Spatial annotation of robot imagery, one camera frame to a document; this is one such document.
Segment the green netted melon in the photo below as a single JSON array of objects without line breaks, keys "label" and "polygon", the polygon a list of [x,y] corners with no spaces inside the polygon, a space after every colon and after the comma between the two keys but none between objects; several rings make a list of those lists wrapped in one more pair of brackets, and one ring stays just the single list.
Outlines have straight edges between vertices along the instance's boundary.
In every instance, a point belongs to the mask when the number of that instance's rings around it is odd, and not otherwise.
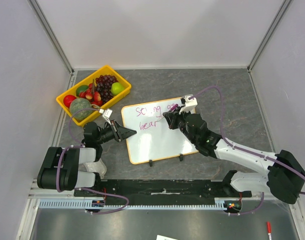
[{"label": "green netted melon", "polygon": [[76,98],[71,102],[69,106],[69,111],[71,115],[74,115],[74,118],[80,122],[93,113],[92,110],[89,110],[91,108],[91,103],[87,99]]}]

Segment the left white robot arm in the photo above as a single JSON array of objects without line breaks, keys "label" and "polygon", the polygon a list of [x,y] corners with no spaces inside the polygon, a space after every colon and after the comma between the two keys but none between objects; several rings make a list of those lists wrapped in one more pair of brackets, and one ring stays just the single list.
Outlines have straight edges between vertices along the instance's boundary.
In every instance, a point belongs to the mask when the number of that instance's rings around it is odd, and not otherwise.
[{"label": "left white robot arm", "polygon": [[58,192],[84,188],[92,197],[100,195],[103,189],[97,181],[100,173],[80,171],[79,166],[84,163],[102,163],[102,144],[112,140],[121,142],[135,134],[136,130],[123,127],[115,120],[105,123],[103,128],[94,121],[86,123],[81,145],[48,148],[37,175],[37,186]]}]

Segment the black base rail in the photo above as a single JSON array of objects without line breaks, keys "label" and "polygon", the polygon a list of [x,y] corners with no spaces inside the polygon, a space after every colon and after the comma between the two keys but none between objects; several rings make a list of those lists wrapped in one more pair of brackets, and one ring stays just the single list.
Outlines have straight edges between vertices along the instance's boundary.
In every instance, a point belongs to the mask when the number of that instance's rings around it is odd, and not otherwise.
[{"label": "black base rail", "polygon": [[226,181],[107,179],[96,183],[93,190],[120,195],[130,206],[214,205],[215,198],[250,198],[252,193],[239,193]]}]

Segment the yellow-framed whiteboard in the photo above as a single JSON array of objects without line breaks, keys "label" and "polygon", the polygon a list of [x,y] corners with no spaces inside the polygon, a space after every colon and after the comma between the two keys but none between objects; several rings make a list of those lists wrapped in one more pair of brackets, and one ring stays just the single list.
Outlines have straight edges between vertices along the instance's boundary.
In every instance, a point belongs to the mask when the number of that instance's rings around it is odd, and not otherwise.
[{"label": "yellow-framed whiteboard", "polygon": [[123,126],[136,131],[126,140],[129,160],[133,165],[195,154],[195,146],[180,132],[169,129],[162,113],[169,111],[181,99],[170,98],[124,106]]}]

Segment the yellow plastic fruit bin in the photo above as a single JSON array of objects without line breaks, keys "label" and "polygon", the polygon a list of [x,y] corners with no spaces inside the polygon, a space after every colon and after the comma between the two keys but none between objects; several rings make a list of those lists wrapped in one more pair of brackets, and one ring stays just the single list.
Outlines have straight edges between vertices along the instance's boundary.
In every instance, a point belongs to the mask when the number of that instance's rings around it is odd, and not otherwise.
[{"label": "yellow plastic fruit bin", "polygon": [[58,104],[77,126],[100,116],[96,108],[108,109],[127,94],[132,86],[108,65],[95,71],[56,98]]}]

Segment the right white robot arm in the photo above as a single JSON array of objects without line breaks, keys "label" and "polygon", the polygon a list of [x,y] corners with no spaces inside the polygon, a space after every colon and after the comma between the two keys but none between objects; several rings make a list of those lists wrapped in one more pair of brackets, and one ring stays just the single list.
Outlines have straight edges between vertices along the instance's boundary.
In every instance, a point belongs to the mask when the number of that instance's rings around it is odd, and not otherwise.
[{"label": "right white robot arm", "polygon": [[233,197],[247,187],[254,191],[270,193],[280,201],[295,204],[305,184],[305,171],[295,156],[287,151],[265,152],[231,143],[207,127],[207,122],[197,113],[164,112],[168,127],[179,130],[206,157],[226,160],[251,169],[252,173],[236,172],[221,184],[222,193]]}]

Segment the white whiteboard eraser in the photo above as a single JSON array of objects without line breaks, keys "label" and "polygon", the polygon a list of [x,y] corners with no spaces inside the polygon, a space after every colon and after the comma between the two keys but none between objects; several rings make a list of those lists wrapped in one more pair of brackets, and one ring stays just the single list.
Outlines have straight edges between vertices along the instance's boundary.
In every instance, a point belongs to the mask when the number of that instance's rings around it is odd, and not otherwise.
[{"label": "white whiteboard eraser", "polygon": [[100,178],[103,179],[107,172],[107,167],[100,159],[96,162],[81,163],[78,166],[78,170],[82,172],[98,173],[100,175]]}]

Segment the white paper sheet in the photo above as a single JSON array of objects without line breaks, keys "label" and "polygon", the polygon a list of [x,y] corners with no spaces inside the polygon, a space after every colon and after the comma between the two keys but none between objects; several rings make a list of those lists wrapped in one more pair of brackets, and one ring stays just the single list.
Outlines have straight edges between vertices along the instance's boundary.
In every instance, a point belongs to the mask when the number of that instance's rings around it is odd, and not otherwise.
[{"label": "white paper sheet", "polygon": [[168,237],[168,236],[157,235],[156,240],[177,240],[177,239],[171,238],[171,237]]}]

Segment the purple whiteboard marker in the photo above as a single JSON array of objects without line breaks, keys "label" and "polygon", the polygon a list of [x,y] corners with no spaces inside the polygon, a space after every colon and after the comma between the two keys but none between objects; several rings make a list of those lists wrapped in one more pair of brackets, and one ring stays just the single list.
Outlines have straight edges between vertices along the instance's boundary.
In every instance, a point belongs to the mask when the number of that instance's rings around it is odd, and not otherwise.
[{"label": "purple whiteboard marker", "polygon": [[157,121],[159,122],[160,120],[162,120],[165,117],[164,115],[166,113],[173,112],[178,106],[178,104],[173,105],[167,112],[162,113],[161,117],[159,117]]}]

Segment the red pen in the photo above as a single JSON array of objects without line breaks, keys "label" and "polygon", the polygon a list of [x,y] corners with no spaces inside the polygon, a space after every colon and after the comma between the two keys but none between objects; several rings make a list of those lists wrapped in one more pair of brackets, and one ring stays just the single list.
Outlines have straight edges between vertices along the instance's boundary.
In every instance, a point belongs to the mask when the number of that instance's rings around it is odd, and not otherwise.
[{"label": "red pen", "polygon": [[271,229],[271,223],[269,221],[266,222],[266,226],[267,226],[267,235],[268,235],[268,239],[272,240],[272,229]]}]

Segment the green lime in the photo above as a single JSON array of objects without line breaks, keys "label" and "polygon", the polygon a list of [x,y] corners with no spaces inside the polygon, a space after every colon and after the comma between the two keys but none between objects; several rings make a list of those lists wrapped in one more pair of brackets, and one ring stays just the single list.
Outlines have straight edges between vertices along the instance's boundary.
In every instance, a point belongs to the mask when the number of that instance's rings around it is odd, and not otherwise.
[{"label": "green lime", "polygon": [[80,95],[84,94],[88,88],[88,85],[80,85],[75,91],[76,96],[80,97]]}]

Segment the light green apple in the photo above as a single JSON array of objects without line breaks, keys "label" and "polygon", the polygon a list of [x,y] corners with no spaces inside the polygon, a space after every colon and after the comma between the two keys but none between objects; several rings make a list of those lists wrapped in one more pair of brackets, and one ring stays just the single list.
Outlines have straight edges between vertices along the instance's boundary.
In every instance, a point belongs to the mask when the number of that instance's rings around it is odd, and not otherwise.
[{"label": "light green apple", "polygon": [[114,82],[111,85],[111,89],[110,92],[112,93],[113,96],[117,96],[118,94],[120,94],[123,90],[124,90],[124,86],[122,84],[120,84],[119,82]]}]

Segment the red apple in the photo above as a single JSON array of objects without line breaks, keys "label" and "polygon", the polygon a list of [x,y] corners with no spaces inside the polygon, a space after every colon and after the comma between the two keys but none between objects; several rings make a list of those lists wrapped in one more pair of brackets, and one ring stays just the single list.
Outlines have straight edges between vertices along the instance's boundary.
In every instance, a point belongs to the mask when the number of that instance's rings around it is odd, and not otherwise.
[{"label": "red apple", "polygon": [[66,95],[63,98],[63,104],[65,107],[70,108],[71,103],[76,99],[77,97],[71,94]]}]

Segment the red cherry bunch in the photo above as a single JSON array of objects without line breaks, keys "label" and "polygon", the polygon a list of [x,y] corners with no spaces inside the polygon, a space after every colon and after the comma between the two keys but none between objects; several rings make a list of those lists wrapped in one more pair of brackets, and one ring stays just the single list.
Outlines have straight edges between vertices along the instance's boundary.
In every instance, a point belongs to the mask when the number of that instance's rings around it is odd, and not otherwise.
[{"label": "red cherry bunch", "polygon": [[85,93],[80,94],[79,98],[84,98],[88,100],[91,105],[96,105],[101,107],[103,105],[103,100],[96,85],[94,83],[90,83],[87,86],[88,89],[85,91]]}]

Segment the dark purple grape bunch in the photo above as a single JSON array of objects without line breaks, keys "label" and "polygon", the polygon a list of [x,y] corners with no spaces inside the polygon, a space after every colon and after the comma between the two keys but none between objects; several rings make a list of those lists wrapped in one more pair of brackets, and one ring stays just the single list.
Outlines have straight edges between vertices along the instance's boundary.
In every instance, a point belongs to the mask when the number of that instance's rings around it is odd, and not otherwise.
[{"label": "dark purple grape bunch", "polygon": [[118,82],[117,78],[110,74],[100,75],[95,82],[95,90],[100,94],[102,102],[105,104],[110,101],[114,97],[111,91],[112,85]]}]

